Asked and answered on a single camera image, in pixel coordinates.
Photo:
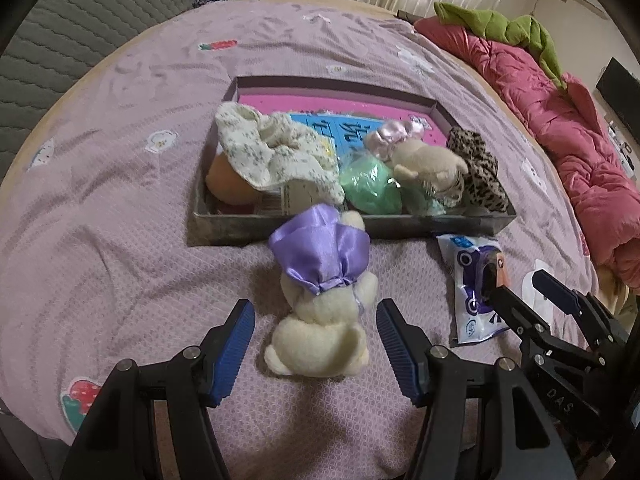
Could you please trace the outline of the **cartoon girl wipes pack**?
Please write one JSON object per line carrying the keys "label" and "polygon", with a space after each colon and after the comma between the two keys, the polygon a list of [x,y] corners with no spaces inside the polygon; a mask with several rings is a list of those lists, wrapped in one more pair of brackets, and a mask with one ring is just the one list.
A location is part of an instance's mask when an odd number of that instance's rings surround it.
{"label": "cartoon girl wipes pack", "polygon": [[491,293],[509,284],[506,256],[494,238],[442,234],[437,237],[454,282],[454,319],[458,344],[478,344],[508,326],[489,304]]}

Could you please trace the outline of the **leopard print scrunchie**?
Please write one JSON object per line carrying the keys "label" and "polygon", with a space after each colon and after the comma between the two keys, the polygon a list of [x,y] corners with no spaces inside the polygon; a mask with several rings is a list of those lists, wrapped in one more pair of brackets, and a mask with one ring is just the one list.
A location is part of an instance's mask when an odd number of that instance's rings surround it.
{"label": "leopard print scrunchie", "polygon": [[469,204],[491,212],[506,212],[510,200],[498,178],[498,160],[488,150],[484,138],[478,132],[454,127],[449,131],[446,147],[469,168],[464,177]]}

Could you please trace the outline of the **cream plush bunny purple bow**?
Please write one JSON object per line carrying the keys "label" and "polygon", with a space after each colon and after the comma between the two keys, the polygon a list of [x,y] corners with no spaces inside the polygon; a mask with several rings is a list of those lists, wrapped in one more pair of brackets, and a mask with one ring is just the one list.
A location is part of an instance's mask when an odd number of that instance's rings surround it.
{"label": "cream plush bunny purple bow", "polygon": [[378,296],[370,236],[360,213],[309,207],[268,238],[290,313],[274,329],[264,360],[279,376],[359,375],[369,364],[361,319]]}

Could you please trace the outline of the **yellow white wipes pack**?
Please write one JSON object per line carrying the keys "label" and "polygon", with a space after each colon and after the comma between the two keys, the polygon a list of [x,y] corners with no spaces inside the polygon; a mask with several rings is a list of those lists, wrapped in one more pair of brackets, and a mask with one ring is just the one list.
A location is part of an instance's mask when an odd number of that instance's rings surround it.
{"label": "yellow white wipes pack", "polygon": [[270,188],[262,192],[254,213],[266,216],[295,216],[318,201],[318,188],[313,183],[291,181],[282,184],[280,188]]}

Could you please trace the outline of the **peach makeup sponge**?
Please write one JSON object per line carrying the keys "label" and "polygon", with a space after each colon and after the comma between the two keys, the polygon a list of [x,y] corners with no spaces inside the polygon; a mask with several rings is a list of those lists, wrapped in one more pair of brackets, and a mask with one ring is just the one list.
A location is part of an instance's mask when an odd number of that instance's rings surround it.
{"label": "peach makeup sponge", "polygon": [[254,205],[262,196],[261,192],[233,169],[224,153],[214,158],[206,174],[205,184],[217,200],[231,206]]}

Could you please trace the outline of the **green makeup sponge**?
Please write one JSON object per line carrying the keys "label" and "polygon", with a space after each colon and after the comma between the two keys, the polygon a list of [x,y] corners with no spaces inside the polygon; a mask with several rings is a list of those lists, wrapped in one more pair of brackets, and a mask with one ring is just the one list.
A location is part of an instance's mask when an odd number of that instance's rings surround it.
{"label": "green makeup sponge", "polygon": [[340,185],[349,205],[364,214],[401,214],[401,194],[393,171],[369,152],[352,152],[344,160]]}

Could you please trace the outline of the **white floral scrunchie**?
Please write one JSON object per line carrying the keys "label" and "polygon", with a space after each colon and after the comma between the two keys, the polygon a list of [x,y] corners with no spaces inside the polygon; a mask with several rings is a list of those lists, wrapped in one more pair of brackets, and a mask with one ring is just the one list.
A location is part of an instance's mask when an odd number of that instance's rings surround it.
{"label": "white floral scrunchie", "polygon": [[255,107],[228,101],[215,115],[218,139],[233,170],[258,191],[292,181],[313,184],[322,202],[340,206],[337,156],[329,139],[289,114],[262,114]]}

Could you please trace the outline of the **beige plush bunny pink bow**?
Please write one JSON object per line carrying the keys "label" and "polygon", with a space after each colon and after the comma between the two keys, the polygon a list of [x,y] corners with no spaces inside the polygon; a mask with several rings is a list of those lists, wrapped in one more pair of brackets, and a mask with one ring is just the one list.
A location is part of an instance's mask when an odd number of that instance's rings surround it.
{"label": "beige plush bunny pink bow", "polygon": [[392,170],[400,184],[414,184],[446,208],[463,198],[466,161],[449,148],[423,141],[424,128],[411,120],[389,120],[363,138],[363,145]]}

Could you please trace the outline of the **dark shallow cardboard box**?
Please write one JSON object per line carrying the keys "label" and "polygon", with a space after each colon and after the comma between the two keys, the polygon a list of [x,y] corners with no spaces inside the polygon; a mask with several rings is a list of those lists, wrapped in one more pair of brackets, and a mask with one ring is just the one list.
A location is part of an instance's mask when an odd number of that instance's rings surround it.
{"label": "dark shallow cardboard box", "polygon": [[422,143],[442,148],[456,120],[438,101],[405,91],[339,79],[241,76],[222,99],[241,116],[230,125],[248,125],[262,141],[260,121],[281,118],[292,133],[317,133],[314,142],[328,156],[330,180],[320,184],[298,169],[256,184],[257,200],[233,206],[209,192],[205,179],[222,152],[235,142],[216,127],[209,130],[195,176],[193,231],[206,245],[246,245],[268,240],[280,226],[312,226],[327,214],[334,226],[356,228],[372,240],[408,240],[440,234],[495,236],[516,217],[513,205],[478,206],[463,197],[447,206],[442,193],[428,194],[415,183],[398,181],[368,151],[363,140],[380,125],[398,120],[420,130]]}

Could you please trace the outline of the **pink crumpled comforter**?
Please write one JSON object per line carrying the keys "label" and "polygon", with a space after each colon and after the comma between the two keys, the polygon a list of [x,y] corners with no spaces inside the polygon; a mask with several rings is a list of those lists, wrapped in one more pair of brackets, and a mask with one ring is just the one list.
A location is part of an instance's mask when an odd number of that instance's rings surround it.
{"label": "pink crumpled comforter", "polygon": [[477,37],[438,18],[414,24],[436,46],[473,66],[547,152],[596,266],[639,290],[639,190],[624,173],[591,93],[570,74],[565,89],[519,47]]}

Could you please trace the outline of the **purple patterned bed quilt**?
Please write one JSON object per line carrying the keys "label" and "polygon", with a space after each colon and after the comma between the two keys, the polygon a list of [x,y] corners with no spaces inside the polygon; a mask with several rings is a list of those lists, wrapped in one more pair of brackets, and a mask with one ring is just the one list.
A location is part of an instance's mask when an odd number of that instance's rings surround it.
{"label": "purple patterned bed quilt", "polygon": [[344,380],[285,379],[262,352],[288,307],[263,244],[188,237],[198,163],[235,78],[334,77],[442,103],[497,156],[516,210],[499,235],[510,284],[538,266],[598,288],[574,210],[548,157],[485,89],[396,18],[236,0],[186,12],[93,70],[32,135],[1,202],[1,396],[40,437],[70,443],[70,388],[125,358],[165,361],[236,300],[257,311],[232,395],[212,414],[235,479],[386,479],[408,466],[422,422],[375,320],[370,363]]}

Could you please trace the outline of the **black television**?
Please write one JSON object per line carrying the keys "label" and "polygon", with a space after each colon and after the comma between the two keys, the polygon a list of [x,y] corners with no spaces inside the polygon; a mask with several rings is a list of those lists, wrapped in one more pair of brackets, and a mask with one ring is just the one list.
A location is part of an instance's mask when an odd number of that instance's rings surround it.
{"label": "black television", "polygon": [[639,139],[639,79],[631,75],[616,58],[611,58],[600,76],[596,88],[629,132],[636,139]]}

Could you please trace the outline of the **pink and blue book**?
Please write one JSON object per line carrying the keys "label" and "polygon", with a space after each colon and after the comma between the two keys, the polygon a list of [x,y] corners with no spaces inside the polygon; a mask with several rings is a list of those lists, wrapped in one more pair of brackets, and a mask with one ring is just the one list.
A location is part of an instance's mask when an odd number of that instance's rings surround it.
{"label": "pink and blue book", "polygon": [[287,112],[293,119],[329,136],[343,155],[362,147],[363,137],[388,120],[410,120],[423,128],[422,140],[444,146],[451,122],[432,104],[375,99],[348,92],[311,92],[295,89],[241,90],[238,101],[264,114]]}

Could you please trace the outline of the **green blanket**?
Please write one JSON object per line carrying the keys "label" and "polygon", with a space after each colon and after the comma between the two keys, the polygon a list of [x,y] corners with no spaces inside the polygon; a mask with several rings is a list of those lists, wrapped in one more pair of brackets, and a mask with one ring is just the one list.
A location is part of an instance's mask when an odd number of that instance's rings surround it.
{"label": "green blanket", "polygon": [[464,26],[477,37],[526,50],[558,88],[566,88],[550,32],[533,16],[510,20],[494,10],[467,9],[446,2],[435,2],[434,10],[443,25]]}

